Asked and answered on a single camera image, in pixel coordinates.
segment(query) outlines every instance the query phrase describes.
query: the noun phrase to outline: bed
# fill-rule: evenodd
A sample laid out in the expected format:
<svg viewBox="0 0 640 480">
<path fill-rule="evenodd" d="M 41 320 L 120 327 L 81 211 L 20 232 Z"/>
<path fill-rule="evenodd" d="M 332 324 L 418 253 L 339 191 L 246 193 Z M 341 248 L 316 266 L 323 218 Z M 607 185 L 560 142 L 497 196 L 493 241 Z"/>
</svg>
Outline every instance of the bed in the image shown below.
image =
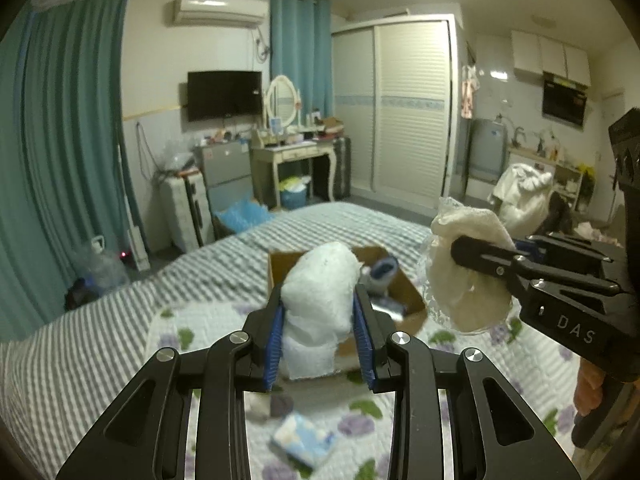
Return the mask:
<svg viewBox="0 0 640 480">
<path fill-rule="evenodd" d="M 414 280 L 420 245 L 429 232 L 356 205 L 327 203 L 279 215 L 182 256 L 152 278 L 65 314 L 25 341 L 0 345 L 0 417 L 35 468 L 52 479 L 155 349 L 167 342 L 187 351 L 205 348 L 240 328 L 246 314 L 264 304 L 269 251 L 307 250 L 332 240 L 350 246 L 377 244 L 395 254 Z M 508 322 L 490 332 L 459 336 L 428 320 L 418 337 L 449 351 L 482 349 L 570 454 L 578 358 L 519 323 L 514 303 Z M 188 327 L 192 333 L 185 345 L 180 330 Z M 340 446 L 312 478 L 386 478 L 393 394 L 373 396 L 357 374 L 280 384 L 283 391 L 277 395 L 288 397 L 296 410 L 340 437 Z M 330 405 L 328 397 L 344 401 Z M 193 478 L 197 405 L 195 399 L 188 479 Z M 442 411 L 447 477 L 452 478 L 445 402 Z M 247 420 L 252 478 L 307 478 L 309 471 L 270 446 L 277 424 L 277 419 Z"/>
</svg>

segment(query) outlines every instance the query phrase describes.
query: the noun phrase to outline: sliding door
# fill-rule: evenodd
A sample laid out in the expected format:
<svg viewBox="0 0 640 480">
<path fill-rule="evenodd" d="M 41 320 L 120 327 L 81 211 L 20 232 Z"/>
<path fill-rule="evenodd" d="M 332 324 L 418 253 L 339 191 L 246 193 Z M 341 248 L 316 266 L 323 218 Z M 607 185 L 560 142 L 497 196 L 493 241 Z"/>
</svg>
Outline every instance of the sliding door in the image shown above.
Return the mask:
<svg viewBox="0 0 640 480">
<path fill-rule="evenodd" d="M 351 137 L 351 186 L 371 190 L 374 129 L 373 29 L 334 34 L 335 115 Z"/>
<path fill-rule="evenodd" d="M 436 209 L 449 142 L 447 22 L 377 26 L 375 53 L 374 190 L 385 202 Z"/>
</svg>

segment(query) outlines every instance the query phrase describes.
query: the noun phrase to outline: faucet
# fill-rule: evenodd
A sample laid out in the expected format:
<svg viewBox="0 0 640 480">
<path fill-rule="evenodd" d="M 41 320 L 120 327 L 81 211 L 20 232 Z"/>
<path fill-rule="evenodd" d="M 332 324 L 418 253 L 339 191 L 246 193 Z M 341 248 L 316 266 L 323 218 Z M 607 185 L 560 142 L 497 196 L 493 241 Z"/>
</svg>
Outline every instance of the faucet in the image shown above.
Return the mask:
<svg viewBox="0 0 640 480">
<path fill-rule="evenodd" d="M 518 126 L 513 132 L 513 139 L 511 139 L 511 145 L 514 148 L 519 148 L 521 146 L 520 141 L 518 140 L 518 135 L 522 134 L 522 140 L 527 140 L 527 134 L 524 133 L 524 128 L 522 126 Z"/>
</svg>

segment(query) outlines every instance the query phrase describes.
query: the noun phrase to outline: wardrobe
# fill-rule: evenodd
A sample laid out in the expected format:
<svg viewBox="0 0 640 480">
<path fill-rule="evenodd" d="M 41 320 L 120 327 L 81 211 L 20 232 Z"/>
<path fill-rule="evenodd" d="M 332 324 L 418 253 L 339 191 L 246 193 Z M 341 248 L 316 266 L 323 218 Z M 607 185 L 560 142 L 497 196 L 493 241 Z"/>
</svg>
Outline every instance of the wardrobe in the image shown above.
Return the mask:
<svg viewBox="0 0 640 480">
<path fill-rule="evenodd" d="M 433 215 L 438 199 L 458 187 L 460 26 L 453 14 L 400 16 L 332 36 L 335 115 L 351 137 L 352 193 Z"/>
</svg>

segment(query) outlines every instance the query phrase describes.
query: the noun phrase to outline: metal screw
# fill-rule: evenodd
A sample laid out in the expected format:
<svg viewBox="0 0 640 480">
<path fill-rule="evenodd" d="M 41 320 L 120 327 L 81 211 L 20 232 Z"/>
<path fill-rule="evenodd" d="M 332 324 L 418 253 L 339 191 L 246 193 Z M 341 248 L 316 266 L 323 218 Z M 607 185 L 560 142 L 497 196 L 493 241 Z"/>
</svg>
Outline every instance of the metal screw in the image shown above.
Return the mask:
<svg viewBox="0 0 640 480">
<path fill-rule="evenodd" d="M 247 332 L 238 330 L 237 332 L 233 332 L 229 336 L 229 341 L 231 341 L 233 344 L 236 344 L 236 345 L 246 343 L 247 341 L 249 341 L 249 335 Z"/>
<path fill-rule="evenodd" d="M 409 336 L 405 332 L 393 332 L 391 335 L 391 341 L 393 341 L 397 345 L 406 345 L 409 341 L 411 341 L 411 336 Z"/>
<path fill-rule="evenodd" d="M 175 357 L 175 351 L 171 348 L 161 348 L 156 353 L 156 359 L 158 359 L 158 361 L 162 363 L 170 361 L 174 357 Z"/>
<path fill-rule="evenodd" d="M 482 352 L 477 348 L 467 348 L 465 350 L 465 357 L 470 361 L 477 363 L 482 360 Z"/>
</svg>

